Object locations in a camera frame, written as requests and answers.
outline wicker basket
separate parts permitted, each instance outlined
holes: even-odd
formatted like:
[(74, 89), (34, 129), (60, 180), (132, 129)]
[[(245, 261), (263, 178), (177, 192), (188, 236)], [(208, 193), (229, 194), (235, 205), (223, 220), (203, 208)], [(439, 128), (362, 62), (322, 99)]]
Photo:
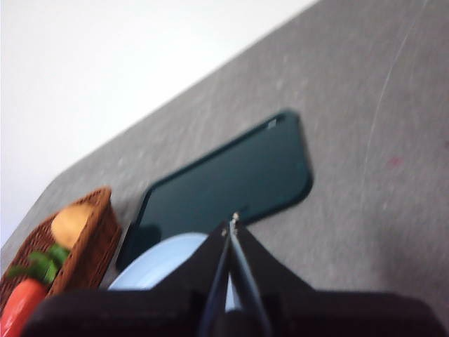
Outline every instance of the wicker basket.
[[(70, 289), (96, 288), (100, 284), (121, 235), (121, 228), (109, 201), (110, 196), (111, 189), (101, 187), (72, 204), (89, 203), (94, 209), (47, 296)], [(51, 235), (51, 222), (57, 214), (47, 218), (31, 232), (2, 276), (0, 314), (13, 289), (26, 278), (9, 279), (6, 274), (12, 265), (29, 265), (27, 257), (32, 251), (45, 251), (55, 243)]]

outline table surface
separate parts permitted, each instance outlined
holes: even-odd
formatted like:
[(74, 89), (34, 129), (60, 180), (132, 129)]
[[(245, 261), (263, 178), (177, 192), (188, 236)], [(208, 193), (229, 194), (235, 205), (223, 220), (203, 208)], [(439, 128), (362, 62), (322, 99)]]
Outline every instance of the table surface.
[(250, 231), (315, 288), (421, 298), (449, 328), (448, 32), (446, 0), (317, 3), (59, 175), (2, 270), (42, 219), (100, 185), (126, 232), (152, 182), (292, 107), (314, 187)]

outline white wall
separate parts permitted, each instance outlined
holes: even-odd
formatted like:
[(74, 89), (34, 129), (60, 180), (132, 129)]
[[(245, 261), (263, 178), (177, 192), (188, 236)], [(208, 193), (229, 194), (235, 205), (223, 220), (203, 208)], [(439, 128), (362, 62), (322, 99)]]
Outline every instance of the white wall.
[(2, 0), (1, 245), (57, 174), (312, 1)]

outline scratch mark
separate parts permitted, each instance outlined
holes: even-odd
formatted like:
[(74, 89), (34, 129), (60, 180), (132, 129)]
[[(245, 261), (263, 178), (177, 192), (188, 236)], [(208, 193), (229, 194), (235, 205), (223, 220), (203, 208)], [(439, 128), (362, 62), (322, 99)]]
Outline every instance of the scratch mark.
[(405, 44), (407, 42), (408, 35), (410, 35), (410, 32), (412, 31), (412, 29), (415, 26), (416, 22), (420, 18), (421, 14), (424, 12), (424, 9), (426, 8), (428, 2), (429, 2), (429, 0), (425, 0), (424, 1), (420, 11), (416, 15), (415, 19), (413, 19), (413, 21), (411, 22), (409, 28), (407, 29), (406, 35), (404, 36), (404, 38), (403, 38), (403, 40), (401, 42), (401, 45), (399, 46), (399, 49), (398, 49), (396, 55), (394, 56), (393, 62), (391, 63), (391, 67), (389, 68), (387, 76), (385, 77), (384, 85), (382, 86), (382, 90), (380, 91), (379, 100), (377, 101), (376, 109), (374, 111), (373, 121), (371, 122), (371, 129), (370, 129), (370, 133), (369, 133), (369, 136), (368, 136), (368, 142), (366, 144), (366, 153), (365, 153), (365, 160), (364, 160), (364, 163), (363, 163), (363, 173), (362, 173), (362, 183), (361, 183), (361, 197), (360, 197), (360, 209), (361, 210), (363, 210), (363, 203), (365, 201), (364, 199), (365, 199), (366, 169), (368, 167), (368, 158), (369, 158), (369, 154), (370, 154), (371, 140), (373, 139), (373, 133), (374, 133), (374, 129), (375, 129), (376, 123), (377, 123), (377, 116), (378, 116), (379, 111), (380, 111), (380, 104), (382, 103), (382, 100), (384, 98), (384, 94), (385, 94), (385, 91), (387, 89), (387, 85), (388, 85), (389, 80), (390, 80), (391, 72), (393, 71), (394, 66), (398, 62), (399, 56), (401, 55), (402, 50), (403, 50), (403, 48), (404, 48), (404, 46), (405, 46)]

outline plate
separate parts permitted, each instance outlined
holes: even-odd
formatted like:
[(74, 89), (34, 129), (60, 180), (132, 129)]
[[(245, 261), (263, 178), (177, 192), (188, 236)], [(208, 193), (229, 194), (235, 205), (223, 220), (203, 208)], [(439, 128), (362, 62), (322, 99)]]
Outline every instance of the plate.
[(159, 242), (136, 258), (109, 289), (151, 289), (183, 264), (207, 237), (202, 233), (184, 233)]

